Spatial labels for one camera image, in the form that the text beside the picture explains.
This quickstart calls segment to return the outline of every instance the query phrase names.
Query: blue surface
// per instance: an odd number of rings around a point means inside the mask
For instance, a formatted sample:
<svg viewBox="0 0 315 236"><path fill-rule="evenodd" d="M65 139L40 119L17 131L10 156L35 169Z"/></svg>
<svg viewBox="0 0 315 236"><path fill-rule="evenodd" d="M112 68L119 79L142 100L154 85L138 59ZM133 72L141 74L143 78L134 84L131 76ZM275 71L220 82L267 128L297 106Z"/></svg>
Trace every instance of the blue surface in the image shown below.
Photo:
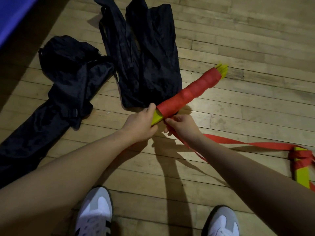
<svg viewBox="0 0 315 236"><path fill-rule="evenodd" d="M37 0L0 0L0 47Z"/></svg>

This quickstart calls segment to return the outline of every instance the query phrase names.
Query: sneaker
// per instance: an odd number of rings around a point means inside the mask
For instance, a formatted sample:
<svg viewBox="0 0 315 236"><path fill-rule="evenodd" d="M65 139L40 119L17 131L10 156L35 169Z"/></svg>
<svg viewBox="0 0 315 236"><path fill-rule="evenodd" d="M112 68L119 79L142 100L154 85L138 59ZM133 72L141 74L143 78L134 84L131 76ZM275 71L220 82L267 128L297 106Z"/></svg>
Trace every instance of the sneaker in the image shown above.
<svg viewBox="0 0 315 236"><path fill-rule="evenodd" d="M86 195L77 217L75 236L109 236L113 206L109 191L96 187Z"/></svg>
<svg viewBox="0 0 315 236"><path fill-rule="evenodd" d="M216 206L207 218L201 236L240 236L234 211L228 206Z"/></svg>

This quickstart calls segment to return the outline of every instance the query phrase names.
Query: person's left hand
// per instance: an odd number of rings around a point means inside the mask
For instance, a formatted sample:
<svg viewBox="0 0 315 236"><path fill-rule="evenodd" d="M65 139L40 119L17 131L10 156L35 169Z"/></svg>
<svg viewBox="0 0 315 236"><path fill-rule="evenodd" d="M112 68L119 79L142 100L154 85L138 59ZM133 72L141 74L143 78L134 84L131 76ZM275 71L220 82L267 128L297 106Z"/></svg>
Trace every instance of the person's left hand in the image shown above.
<svg viewBox="0 0 315 236"><path fill-rule="evenodd" d="M158 129L158 126L151 127L155 104L150 103L148 108L143 111L130 115L121 131L131 137L134 143L142 142L151 138Z"/></svg>

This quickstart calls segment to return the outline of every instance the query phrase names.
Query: black cloth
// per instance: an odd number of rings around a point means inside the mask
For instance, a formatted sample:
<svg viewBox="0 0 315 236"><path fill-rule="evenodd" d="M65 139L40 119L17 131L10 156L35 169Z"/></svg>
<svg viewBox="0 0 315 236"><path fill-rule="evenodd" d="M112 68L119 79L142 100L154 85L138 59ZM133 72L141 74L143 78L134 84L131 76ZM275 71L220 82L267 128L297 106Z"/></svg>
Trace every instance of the black cloth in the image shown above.
<svg viewBox="0 0 315 236"><path fill-rule="evenodd" d="M1 144L0 187L36 169L69 127L80 127L92 111L90 99L114 71L110 57L66 35L40 49L39 60L54 84L49 100Z"/></svg>
<svg viewBox="0 0 315 236"><path fill-rule="evenodd" d="M177 94L182 81L171 5L148 9L144 0L132 0L126 22L113 0L94 1L102 6L100 32L117 67L123 106L148 107Z"/></svg>

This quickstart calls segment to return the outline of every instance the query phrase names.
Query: person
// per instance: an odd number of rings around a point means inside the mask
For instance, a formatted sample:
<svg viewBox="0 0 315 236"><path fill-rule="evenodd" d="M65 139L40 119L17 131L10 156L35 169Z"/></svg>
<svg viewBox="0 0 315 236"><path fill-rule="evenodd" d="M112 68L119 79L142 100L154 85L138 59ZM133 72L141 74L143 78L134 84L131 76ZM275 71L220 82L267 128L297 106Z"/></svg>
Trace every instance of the person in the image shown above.
<svg viewBox="0 0 315 236"><path fill-rule="evenodd" d="M155 105L130 115L113 134L85 145L23 176L0 190L0 235L49 235L57 222L81 200L102 172L124 149L151 138ZM276 234L313 235L315 194L268 167L203 136L190 115L166 119L177 134L217 170L247 206ZM93 188L86 195L76 236L110 235L109 191ZM232 209L217 206L202 235L239 236Z"/></svg>

